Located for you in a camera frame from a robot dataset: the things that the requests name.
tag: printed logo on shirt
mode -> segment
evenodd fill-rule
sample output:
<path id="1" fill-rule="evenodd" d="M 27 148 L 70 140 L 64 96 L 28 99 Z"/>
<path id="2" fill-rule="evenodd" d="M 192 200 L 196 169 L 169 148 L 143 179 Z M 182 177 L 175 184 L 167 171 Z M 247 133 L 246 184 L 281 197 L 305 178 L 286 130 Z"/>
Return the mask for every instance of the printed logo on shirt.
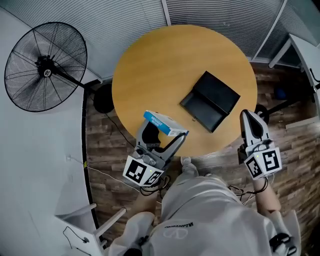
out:
<path id="1" fill-rule="evenodd" d="M 190 222 L 188 224 L 184 224 L 184 225 L 172 225 L 172 226 L 165 226 L 164 228 L 188 228 L 188 227 L 192 227 L 194 225 L 193 222 Z"/>
<path id="2" fill-rule="evenodd" d="M 145 174 L 146 168 L 147 167 L 142 163 L 132 159 L 129 168 L 125 173 L 125 176 L 137 183 L 140 183 L 142 177 Z"/>
<path id="3" fill-rule="evenodd" d="M 185 228 L 173 227 L 165 229 L 163 236 L 165 238 L 184 239 L 188 235 L 188 230 Z"/>
<path id="4" fill-rule="evenodd" d="M 279 162 L 275 150 L 262 153 L 262 155 L 267 172 L 279 168 Z"/>
<path id="5" fill-rule="evenodd" d="M 249 171 L 251 172 L 251 175 L 253 178 L 259 176 L 262 174 L 262 171 L 254 157 L 252 157 L 248 162 L 245 163 L 248 167 Z"/>

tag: fan stand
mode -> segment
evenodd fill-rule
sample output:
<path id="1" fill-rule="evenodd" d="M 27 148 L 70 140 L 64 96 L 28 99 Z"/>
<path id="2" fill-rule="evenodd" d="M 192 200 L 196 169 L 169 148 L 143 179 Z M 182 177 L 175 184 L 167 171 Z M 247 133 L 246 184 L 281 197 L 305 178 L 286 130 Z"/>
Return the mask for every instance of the fan stand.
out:
<path id="1" fill-rule="evenodd" d="M 77 81 L 70 75 L 59 70 L 55 66 L 55 62 L 53 61 L 54 57 L 54 55 L 51 58 L 49 55 L 41 56 L 38 58 L 37 62 L 35 62 L 35 64 L 37 65 L 38 73 L 41 77 L 49 78 L 52 74 L 55 74 L 76 84 L 77 86 L 82 87 L 88 93 L 94 94 L 93 105 L 95 109 L 100 113 L 106 114 L 115 108 L 112 100 L 111 84 L 105 84 L 98 90 L 93 90 L 92 88 L 85 86 L 83 83 Z"/>

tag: wooden floor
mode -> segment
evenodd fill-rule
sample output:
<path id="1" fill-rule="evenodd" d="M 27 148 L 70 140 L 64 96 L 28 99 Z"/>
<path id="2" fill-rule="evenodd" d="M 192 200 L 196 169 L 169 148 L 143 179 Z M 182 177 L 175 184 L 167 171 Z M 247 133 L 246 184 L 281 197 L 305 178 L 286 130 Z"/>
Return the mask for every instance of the wooden floor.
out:
<path id="1" fill-rule="evenodd" d="M 292 91 L 309 86 L 305 74 L 299 69 L 278 67 L 269 69 L 264 64 L 255 64 L 253 70 L 258 84 L 258 103 L 268 109 L 280 103 L 274 99 L 274 87 L 288 86 Z M 311 118 L 316 114 L 315 104 L 311 100 L 296 103 L 270 116 L 269 130 L 271 138 L 280 148 L 283 169 L 274 176 L 272 186 L 279 196 L 282 212 L 296 210 L 303 248 L 311 247 L 309 236 L 319 223 L 320 210 L 320 124 L 291 128 L 285 125 Z M 135 139 L 125 130 L 115 111 L 108 114 L 127 139 L 135 145 Z M 245 190 L 252 190 L 248 171 L 244 165 L 238 165 L 237 148 L 243 143 L 238 138 L 221 151 L 194 157 L 192 162 L 197 166 L 200 175 L 214 173 L 221 176 L 230 185 Z M 105 115 L 96 112 L 91 99 L 87 103 L 86 115 L 86 148 L 88 166 L 105 174 L 122 180 L 122 172 L 127 156 L 133 147 L 126 142 L 116 126 Z M 169 173 L 174 179 L 180 171 L 180 160 L 176 157 Z M 96 215 L 100 224 L 108 220 L 121 207 L 129 209 L 138 192 L 111 177 L 89 170 L 89 181 L 93 201 L 97 203 Z M 255 208 L 255 200 L 251 199 L 247 206 Z M 161 205 L 157 204 L 157 215 Z M 109 241 L 122 234 L 126 216 L 121 218 L 104 236 Z"/>

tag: table top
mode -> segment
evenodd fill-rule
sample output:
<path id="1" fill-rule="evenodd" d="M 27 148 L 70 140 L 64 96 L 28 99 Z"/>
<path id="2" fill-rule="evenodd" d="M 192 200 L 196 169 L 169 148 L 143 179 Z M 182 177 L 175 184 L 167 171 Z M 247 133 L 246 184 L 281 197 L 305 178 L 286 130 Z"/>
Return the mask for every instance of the table top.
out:
<path id="1" fill-rule="evenodd" d="M 179 104 L 205 71 L 240 95 L 213 133 Z M 248 59 L 229 39 L 208 28 L 174 25 L 145 34 L 126 50 L 114 72 L 112 99 L 120 121 L 134 137 L 144 112 L 158 112 L 189 130 L 175 155 L 201 156 L 239 137 L 241 111 L 254 111 L 257 104 L 257 82 Z M 159 139 L 164 147 L 173 137 L 160 132 Z"/>

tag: black box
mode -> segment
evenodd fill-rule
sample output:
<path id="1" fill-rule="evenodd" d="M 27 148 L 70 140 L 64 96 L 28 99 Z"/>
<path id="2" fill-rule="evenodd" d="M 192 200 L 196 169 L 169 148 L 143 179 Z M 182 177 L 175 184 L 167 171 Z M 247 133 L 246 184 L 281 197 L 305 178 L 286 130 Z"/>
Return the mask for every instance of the black box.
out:
<path id="1" fill-rule="evenodd" d="M 239 98 L 239 94 L 206 71 L 180 105 L 213 133 Z"/>

